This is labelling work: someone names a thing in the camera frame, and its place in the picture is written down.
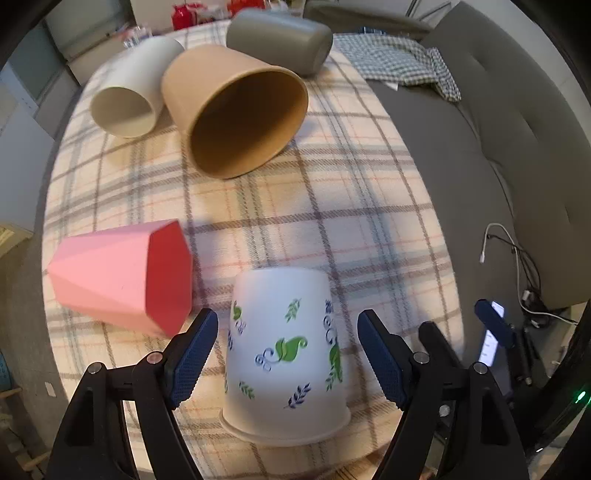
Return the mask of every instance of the screw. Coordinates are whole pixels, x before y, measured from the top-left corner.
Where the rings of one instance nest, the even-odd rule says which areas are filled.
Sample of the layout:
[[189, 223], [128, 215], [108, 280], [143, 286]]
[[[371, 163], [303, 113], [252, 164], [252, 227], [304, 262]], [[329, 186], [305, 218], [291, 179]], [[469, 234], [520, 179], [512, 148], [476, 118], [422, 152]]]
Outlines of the screw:
[[100, 362], [94, 362], [88, 366], [86, 371], [90, 374], [95, 374], [99, 372], [101, 368], [103, 368], [103, 365]]
[[159, 364], [162, 360], [162, 353], [161, 352], [152, 352], [146, 357], [146, 361], [149, 364], [155, 365]]
[[441, 407], [439, 407], [439, 416], [441, 418], [447, 417], [451, 412], [452, 412], [452, 410], [449, 407], [449, 405], [443, 404]]
[[425, 352], [416, 352], [413, 355], [414, 361], [418, 364], [427, 364], [429, 363], [429, 354]]
[[488, 367], [482, 362], [476, 362], [474, 364], [474, 370], [476, 370], [477, 374], [484, 375], [486, 372], [488, 372]]

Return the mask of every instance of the white cup with leaf pattern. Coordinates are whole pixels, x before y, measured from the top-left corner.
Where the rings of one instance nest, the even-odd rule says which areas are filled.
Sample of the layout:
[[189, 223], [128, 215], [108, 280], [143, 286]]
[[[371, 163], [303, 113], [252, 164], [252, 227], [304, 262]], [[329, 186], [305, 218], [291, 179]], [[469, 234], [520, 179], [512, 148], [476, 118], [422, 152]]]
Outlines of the white cup with leaf pattern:
[[350, 420], [326, 273], [263, 268], [234, 284], [222, 426], [248, 442], [295, 446]]

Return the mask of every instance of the gray cup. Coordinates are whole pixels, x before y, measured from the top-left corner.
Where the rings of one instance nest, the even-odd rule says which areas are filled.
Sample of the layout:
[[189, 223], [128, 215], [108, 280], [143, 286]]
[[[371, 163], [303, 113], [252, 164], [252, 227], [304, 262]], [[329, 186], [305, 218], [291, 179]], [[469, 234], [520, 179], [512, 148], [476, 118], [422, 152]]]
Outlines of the gray cup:
[[305, 18], [245, 8], [234, 17], [226, 46], [300, 76], [317, 73], [332, 47], [329, 27]]

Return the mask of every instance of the floor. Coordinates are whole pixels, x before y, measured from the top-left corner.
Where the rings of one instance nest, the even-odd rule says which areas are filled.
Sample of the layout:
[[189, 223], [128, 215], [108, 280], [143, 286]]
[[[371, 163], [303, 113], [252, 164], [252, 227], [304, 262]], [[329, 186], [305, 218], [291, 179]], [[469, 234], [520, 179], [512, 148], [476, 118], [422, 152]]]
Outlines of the floor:
[[119, 37], [107, 38], [96, 47], [72, 60], [68, 66], [81, 85], [88, 82], [91, 75], [104, 62], [124, 50]]
[[1, 405], [14, 417], [14, 430], [33, 455], [51, 448], [68, 401], [51, 352], [41, 286], [41, 231], [51, 169], [79, 94], [56, 132], [39, 195], [35, 234], [0, 258], [0, 351], [13, 383], [23, 389]]

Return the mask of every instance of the green leaf print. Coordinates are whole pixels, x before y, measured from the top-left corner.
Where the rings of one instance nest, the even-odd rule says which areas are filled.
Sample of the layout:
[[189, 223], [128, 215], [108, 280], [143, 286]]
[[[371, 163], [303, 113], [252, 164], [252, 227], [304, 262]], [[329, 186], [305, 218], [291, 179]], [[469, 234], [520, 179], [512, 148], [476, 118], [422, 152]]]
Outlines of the green leaf print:
[[326, 379], [327, 391], [332, 390], [333, 384], [335, 383], [335, 379], [337, 379], [340, 383], [343, 382], [343, 368], [340, 363], [340, 349], [338, 342], [335, 342], [335, 344], [330, 348], [329, 361], [330, 373], [328, 378]]
[[285, 314], [285, 319], [289, 322], [296, 318], [297, 311], [300, 309], [300, 302], [301, 299], [293, 299], [290, 303], [289, 307], [287, 307], [287, 313]]
[[234, 320], [238, 320], [240, 318], [240, 315], [242, 315], [242, 309], [240, 307], [236, 306], [236, 300], [234, 300], [234, 307], [233, 307], [233, 316], [232, 318]]
[[280, 338], [275, 344], [275, 352], [280, 361], [293, 362], [297, 356], [298, 348], [306, 348], [307, 346], [308, 340], [305, 337], [293, 337], [287, 342], [284, 338]]
[[249, 387], [244, 382], [238, 383], [238, 388], [242, 391], [242, 394], [253, 400], [255, 398], [254, 390], [252, 387]]

